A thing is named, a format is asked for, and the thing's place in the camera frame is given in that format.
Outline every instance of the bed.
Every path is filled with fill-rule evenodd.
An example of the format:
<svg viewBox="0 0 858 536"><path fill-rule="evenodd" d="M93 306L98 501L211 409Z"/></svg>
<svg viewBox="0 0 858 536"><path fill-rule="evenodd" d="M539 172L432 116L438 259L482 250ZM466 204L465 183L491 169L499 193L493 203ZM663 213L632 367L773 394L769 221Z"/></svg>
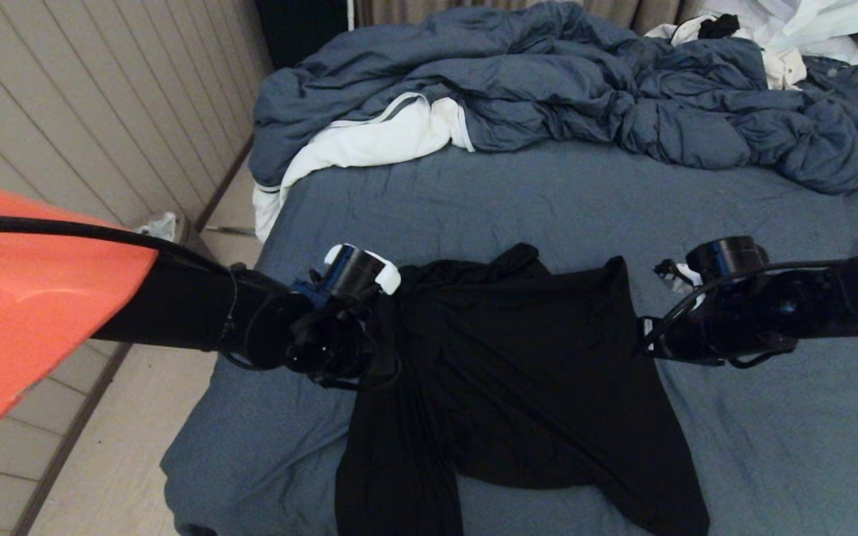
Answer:
<svg viewBox="0 0 858 536"><path fill-rule="evenodd" d="M858 75L836 76L848 67L820 61L811 79L820 72L824 85L807 92L858 109ZM622 255L634 309L660 316L678 295L651 268L705 241L752 235L773 261L858 254L858 176L822 193L774 163L715 167L579 139L505 152L449 145L392 165L327 167L290 187L258 268L293 281L343 242L397 264L487 262L527 242L558 274ZM858 338L804 340L745 371L657 366L711 534L858 534ZM353 394L288 370L218 360L162 462L178 532L336 534L334 475L353 406ZM469 535L646 534L592 486L457 484Z"/></svg>

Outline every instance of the wire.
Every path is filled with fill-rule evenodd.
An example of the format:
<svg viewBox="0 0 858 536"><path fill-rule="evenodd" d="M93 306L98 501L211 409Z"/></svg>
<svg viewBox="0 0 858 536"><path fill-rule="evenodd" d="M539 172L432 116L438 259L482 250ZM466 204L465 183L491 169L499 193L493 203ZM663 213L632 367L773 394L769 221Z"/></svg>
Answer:
<svg viewBox="0 0 858 536"><path fill-rule="evenodd" d="M651 346L655 342L657 342L658 338L661 335L664 335L664 332L667 332L667 329L673 325L674 322L677 322L677 318L683 313L688 312L691 309L691 306L698 298L698 296L710 292L712 289L718 288L721 285L728 284L730 281L734 281L734 279L742 279L742 278L750 278L753 275L763 274L763 272L775 272L779 270L797 270L800 268L834 268L838 266L843 261L796 261L796 262L776 262L776 264L767 264L766 266L760 266L760 268L754 268L753 270L748 270L745 272L736 272L736 274L727 274L722 278L716 278L714 281L709 282L709 284L702 285L694 290L694 292L688 294L681 301L671 308L670 311L667 312L667 315L664 315L664 318L658 325L651 330L644 339L641 340L641 345L634 352L634 357L640 356L641 353L644 352L644 349L648 346Z"/></svg>
<svg viewBox="0 0 858 536"><path fill-rule="evenodd" d="M18 233L25 235L55 235L55 237L80 237L91 240L104 240L137 247L157 250L184 258L215 274L224 275L227 268L223 264L211 261L210 258L194 253L174 242L163 238L151 237L147 234L123 231L113 227L103 227L89 223L62 220L38 220L33 217L0 216L0 233Z"/></svg>

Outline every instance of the black cloth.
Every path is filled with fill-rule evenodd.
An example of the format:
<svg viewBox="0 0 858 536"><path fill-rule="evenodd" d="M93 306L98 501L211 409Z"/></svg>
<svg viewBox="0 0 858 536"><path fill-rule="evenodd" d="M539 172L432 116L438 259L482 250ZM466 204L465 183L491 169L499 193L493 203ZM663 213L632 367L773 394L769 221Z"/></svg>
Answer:
<svg viewBox="0 0 858 536"><path fill-rule="evenodd" d="M551 275L518 244L491 264L402 269L372 322L403 372L361 392L337 472L343 536L463 533L455 471L497 485L599 485L658 536L708 532L687 442L620 257Z"/></svg>
<svg viewBox="0 0 858 536"><path fill-rule="evenodd" d="M719 39L730 37L740 29L740 20L737 15L722 14L717 20L705 20L701 23L701 30L697 31L698 39Z"/></svg>

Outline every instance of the white paneled wall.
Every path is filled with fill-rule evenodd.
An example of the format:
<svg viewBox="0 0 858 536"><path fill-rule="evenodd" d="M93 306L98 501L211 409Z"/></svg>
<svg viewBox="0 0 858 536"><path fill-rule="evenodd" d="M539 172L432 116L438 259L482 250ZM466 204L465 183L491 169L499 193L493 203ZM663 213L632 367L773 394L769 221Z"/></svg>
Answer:
<svg viewBox="0 0 858 536"><path fill-rule="evenodd" d="M132 225L200 216L270 59L251 0L0 0L0 186ZM115 346L89 342L0 423L0 534Z"/></svg>

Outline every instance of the floor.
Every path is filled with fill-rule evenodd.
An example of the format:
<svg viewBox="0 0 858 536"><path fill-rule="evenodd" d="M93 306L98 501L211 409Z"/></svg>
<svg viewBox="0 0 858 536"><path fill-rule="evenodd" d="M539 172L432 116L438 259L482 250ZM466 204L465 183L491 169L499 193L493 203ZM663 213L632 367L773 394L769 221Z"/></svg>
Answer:
<svg viewBox="0 0 858 536"><path fill-rule="evenodd" d="M208 225L253 227L247 163ZM225 264L252 266L255 237L204 231ZM136 345L75 444L31 536L171 536L164 474L157 464L207 388L215 357L195 350Z"/></svg>

